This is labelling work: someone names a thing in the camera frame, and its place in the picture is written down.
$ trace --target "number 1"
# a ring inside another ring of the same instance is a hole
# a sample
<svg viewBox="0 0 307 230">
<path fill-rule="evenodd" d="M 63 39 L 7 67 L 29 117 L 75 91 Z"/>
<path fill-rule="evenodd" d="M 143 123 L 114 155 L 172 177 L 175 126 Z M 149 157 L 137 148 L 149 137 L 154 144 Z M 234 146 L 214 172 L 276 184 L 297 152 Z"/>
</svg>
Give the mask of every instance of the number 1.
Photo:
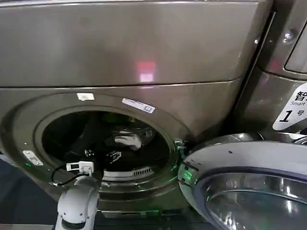
<svg viewBox="0 0 307 230">
<path fill-rule="evenodd" d="M 287 115 L 284 117 L 283 120 L 280 120 L 279 122 L 288 122 L 289 120 L 287 120 L 287 119 L 288 119 L 288 117 L 290 116 L 290 114 L 292 113 L 292 111 L 293 111 L 293 110 L 288 110 L 288 111 L 286 111 Z"/>
</svg>

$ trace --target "door opening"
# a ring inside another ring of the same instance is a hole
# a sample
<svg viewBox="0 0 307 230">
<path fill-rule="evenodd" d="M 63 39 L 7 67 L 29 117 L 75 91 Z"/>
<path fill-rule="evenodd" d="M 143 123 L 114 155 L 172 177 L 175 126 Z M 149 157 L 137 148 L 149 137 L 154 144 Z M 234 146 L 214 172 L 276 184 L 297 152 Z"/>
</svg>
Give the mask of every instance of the door opening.
<svg viewBox="0 0 307 230">
<path fill-rule="evenodd" d="M 141 179 L 159 172 L 170 149 L 156 130 L 131 116 L 82 111 L 61 116 L 43 132 L 48 155 L 63 163 L 98 155 L 112 181 Z"/>
</svg>

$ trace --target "black cable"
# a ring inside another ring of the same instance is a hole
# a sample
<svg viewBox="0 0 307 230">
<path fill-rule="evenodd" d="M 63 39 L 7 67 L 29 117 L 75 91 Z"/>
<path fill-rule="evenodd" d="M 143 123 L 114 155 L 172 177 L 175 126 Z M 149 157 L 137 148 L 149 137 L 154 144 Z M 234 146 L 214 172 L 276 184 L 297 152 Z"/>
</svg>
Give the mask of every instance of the black cable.
<svg viewBox="0 0 307 230">
<path fill-rule="evenodd" d="M 63 168 L 66 168 L 66 165 L 62 165 L 62 166 L 60 166 L 60 167 L 57 167 L 57 168 L 52 172 L 52 174 L 51 174 L 51 181 L 52 181 L 53 183 L 56 183 L 56 182 L 54 181 L 54 175 L 56 174 L 56 172 L 57 172 L 58 170 L 63 169 Z M 57 186 L 63 186 L 63 185 L 66 185 L 66 184 L 72 182 L 73 180 L 77 179 L 77 178 L 80 177 L 80 176 L 87 176 L 87 175 L 88 175 L 88 174 L 86 174 L 86 173 L 78 174 L 78 175 L 76 175 L 76 176 L 70 178 L 69 180 L 67 180 L 67 181 L 65 181 L 65 182 L 63 182 L 63 183 L 56 183 L 56 184 L 57 184 Z"/>
</svg>

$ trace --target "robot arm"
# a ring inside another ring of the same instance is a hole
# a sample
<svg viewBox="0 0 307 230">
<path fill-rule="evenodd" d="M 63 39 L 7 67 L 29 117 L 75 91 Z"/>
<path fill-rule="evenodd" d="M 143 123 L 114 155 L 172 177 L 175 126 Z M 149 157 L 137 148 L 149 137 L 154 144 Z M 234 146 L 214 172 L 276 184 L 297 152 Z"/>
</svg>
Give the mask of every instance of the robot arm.
<svg viewBox="0 0 307 230">
<path fill-rule="evenodd" d="M 94 165 L 91 162 L 81 161 L 80 172 L 89 176 L 81 176 L 72 187 L 63 192 L 58 203 L 58 219 L 55 230 L 92 230 L 99 202 L 99 185 L 92 177 Z"/>
</svg>

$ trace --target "front-loading washing machine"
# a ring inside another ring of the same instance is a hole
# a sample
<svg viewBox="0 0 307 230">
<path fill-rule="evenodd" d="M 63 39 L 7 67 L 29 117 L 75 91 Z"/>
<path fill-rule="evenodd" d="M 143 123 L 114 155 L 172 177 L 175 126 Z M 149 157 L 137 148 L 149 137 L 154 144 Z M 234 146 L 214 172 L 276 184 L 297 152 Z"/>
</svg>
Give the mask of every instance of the front-loading washing machine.
<svg viewBox="0 0 307 230">
<path fill-rule="evenodd" d="M 307 128 L 307 2 L 274 1 L 269 28 L 230 120 L 232 131 L 303 132 Z"/>
<path fill-rule="evenodd" d="M 55 197 L 62 190 L 51 181 L 55 168 L 108 156 L 104 212 L 186 207 L 181 159 L 218 134 L 270 7 L 269 0 L 2 1 L 3 153 Z M 123 135 L 138 144 L 116 141 Z M 71 176 L 62 170 L 54 179 Z"/>
</svg>

